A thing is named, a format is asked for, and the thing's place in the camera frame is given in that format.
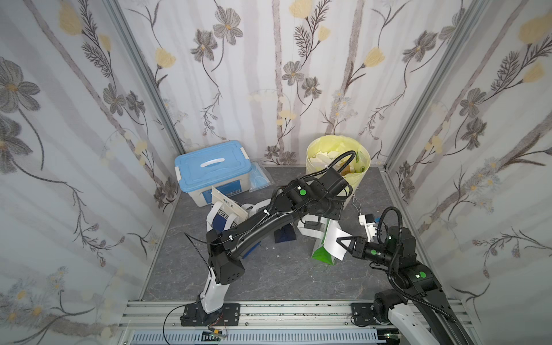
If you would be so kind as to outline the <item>green white paper bag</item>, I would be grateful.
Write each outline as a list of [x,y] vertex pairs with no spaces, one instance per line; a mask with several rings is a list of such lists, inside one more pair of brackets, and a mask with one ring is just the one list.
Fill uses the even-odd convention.
[[314,215],[304,216],[298,223],[299,232],[306,237],[315,239],[311,257],[328,265],[335,265],[336,260],[342,261],[346,250],[337,242],[340,237],[349,234],[342,231],[338,221]]

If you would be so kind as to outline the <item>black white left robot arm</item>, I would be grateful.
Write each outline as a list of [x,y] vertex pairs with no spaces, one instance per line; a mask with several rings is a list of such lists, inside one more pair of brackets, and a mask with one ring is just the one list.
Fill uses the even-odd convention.
[[325,218],[338,221],[354,191],[341,173],[356,155],[349,150],[323,170],[276,188],[267,206],[241,224],[222,233],[208,231],[203,241],[208,253],[204,259],[208,279],[196,302],[185,305],[182,326],[212,326],[221,319],[229,286],[245,272],[243,257],[266,236],[298,223],[305,216],[314,216],[317,221]]

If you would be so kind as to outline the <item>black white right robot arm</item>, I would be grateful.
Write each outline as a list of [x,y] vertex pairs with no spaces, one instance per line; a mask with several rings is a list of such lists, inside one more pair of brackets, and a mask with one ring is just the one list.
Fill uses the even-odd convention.
[[418,260],[416,238],[398,208],[382,212],[375,237],[336,238],[352,257],[369,261],[387,276],[391,289],[375,295],[373,319],[395,326],[410,344],[473,344],[437,276]]

